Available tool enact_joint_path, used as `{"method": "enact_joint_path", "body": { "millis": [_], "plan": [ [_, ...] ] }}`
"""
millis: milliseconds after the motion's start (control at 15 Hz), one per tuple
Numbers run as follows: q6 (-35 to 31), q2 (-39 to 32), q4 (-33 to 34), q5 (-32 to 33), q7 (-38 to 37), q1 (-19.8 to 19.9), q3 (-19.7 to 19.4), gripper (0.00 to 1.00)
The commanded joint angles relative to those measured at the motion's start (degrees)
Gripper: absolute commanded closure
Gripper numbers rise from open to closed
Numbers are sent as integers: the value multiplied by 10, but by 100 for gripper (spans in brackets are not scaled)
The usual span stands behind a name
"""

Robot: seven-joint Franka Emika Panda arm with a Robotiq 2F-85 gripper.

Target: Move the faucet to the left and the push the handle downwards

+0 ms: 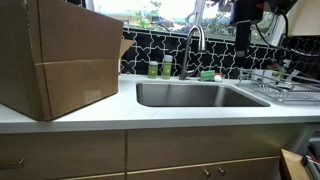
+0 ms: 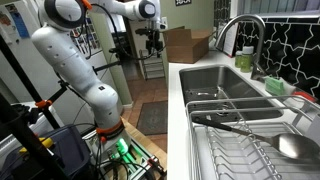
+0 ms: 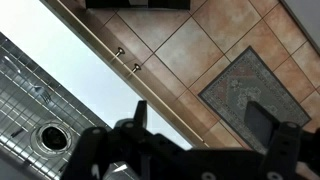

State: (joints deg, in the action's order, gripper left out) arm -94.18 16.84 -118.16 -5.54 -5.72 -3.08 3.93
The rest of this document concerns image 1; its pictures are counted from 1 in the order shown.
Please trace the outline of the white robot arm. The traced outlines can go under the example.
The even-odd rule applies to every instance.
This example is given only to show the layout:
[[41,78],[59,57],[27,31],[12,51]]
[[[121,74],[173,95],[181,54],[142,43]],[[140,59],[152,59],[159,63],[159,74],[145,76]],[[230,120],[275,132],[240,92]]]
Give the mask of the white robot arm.
[[212,0],[219,11],[230,11],[229,24],[236,28],[235,53],[247,54],[251,27],[257,27],[265,11],[284,18],[286,36],[319,34],[319,0]]

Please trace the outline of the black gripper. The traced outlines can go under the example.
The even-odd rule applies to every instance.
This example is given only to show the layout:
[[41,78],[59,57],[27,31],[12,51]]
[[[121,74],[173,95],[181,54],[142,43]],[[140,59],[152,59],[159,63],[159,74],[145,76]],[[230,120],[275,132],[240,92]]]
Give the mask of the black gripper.
[[230,25],[236,28],[235,55],[245,57],[250,41],[251,26],[262,21],[265,0],[234,0]]

